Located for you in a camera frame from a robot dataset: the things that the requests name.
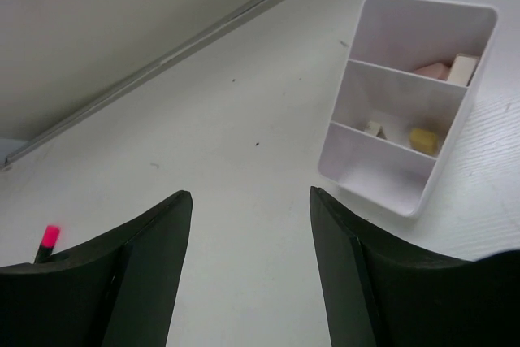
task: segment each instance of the wooden block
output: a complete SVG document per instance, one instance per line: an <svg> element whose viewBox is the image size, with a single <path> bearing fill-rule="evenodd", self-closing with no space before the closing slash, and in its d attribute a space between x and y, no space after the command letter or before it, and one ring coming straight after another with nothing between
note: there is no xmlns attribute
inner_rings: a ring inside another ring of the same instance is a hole
<svg viewBox="0 0 520 347"><path fill-rule="evenodd" d="M439 149L439 138L434 132L413 128L409 134L409 143L414 150L433 156Z"/></svg>
<svg viewBox="0 0 520 347"><path fill-rule="evenodd" d="M452 70L446 81L454 85L467 86L479 64L479 60L480 57L458 54L455 61L453 61Z"/></svg>
<svg viewBox="0 0 520 347"><path fill-rule="evenodd" d="M425 77L431 77L433 79L438 80L446 80L449 76L449 67L445 66L442 63L435 63L416 69L414 71L414 74Z"/></svg>
<svg viewBox="0 0 520 347"><path fill-rule="evenodd" d="M387 139L386 136L384 135L383 127L381 126L381 124L379 122L369 121L369 123L366 124L364 132L371 134L374 137L380 137L380 138L383 138L384 140Z"/></svg>

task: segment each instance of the white plastic container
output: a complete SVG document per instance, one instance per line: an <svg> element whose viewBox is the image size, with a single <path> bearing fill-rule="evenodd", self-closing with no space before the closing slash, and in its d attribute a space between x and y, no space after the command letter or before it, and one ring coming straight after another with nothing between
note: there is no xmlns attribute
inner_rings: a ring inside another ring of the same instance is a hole
<svg viewBox="0 0 520 347"><path fill-rule="evenodd" d="M493 7L436 0L365 0L319 160L340 187L405 217L421 213L470 114L495 36ZM469 86L413 70L480 56ZM383 125L387 140L363 132ZM439 153L412 150L412 128Z"/></svg>

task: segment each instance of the pink block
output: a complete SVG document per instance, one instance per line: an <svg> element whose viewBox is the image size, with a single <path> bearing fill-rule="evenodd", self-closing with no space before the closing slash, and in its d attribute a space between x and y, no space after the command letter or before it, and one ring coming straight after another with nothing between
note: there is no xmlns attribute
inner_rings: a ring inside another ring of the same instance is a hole
<svg viewBox="0 0 520 347"><path fill-rule="evenodd" d="M432 77L433 79L438 80L447 80L449 76L449 67L446 67L442 63L435 63L432 65L427 65L425 67L416 69L414 74L421 75L425 77Z"/></svg>

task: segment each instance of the gray wall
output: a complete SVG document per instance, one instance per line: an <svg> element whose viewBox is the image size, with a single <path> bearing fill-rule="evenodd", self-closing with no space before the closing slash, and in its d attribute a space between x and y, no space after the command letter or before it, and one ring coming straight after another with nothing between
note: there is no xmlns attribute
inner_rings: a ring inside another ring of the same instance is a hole
<svg viewBox="0 0 520 347"><path fill-rule="evenodd" d="M30 139L249 0L0 0L0 137Z"/></svg>

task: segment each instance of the metal strip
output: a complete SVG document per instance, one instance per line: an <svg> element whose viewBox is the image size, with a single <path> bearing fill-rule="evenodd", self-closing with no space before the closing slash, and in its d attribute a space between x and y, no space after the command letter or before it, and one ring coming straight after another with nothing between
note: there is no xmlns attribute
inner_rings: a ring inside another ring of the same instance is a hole
<svg viewBox="0 0 520 347"><path fill-rule="evenodd" d="M60 121L49 130L43 132L40 136L29 141L19 150L9 154L6 158L5 164L11 164L19 158L25 156L29 152L35 150L40 145L45 144L48 140L65 132L67 129L78 124L82 120L90 117L95 112L101 110L103 107L109 105L123 95L131 92L135 88L143 85L146 81L154 78L161 72L173 67L180 61L186 59L192 54L198 52L202 48L208 46L210 43L225 36L229 32L240 27L242 24L250 21L254 17L262 14L270 8L281 3L283 0L252 0L244 6L233 11L230 15L222 18L209 28L197 34L195 37L187 40L184 44L178 46L174 50L163 55L161 58L153 61L147 66L143 67L137 72L134 72L128 77L113 84L103 95L95 99L87 106L79 109L74 114L70 115L63 121Z"/></svg>

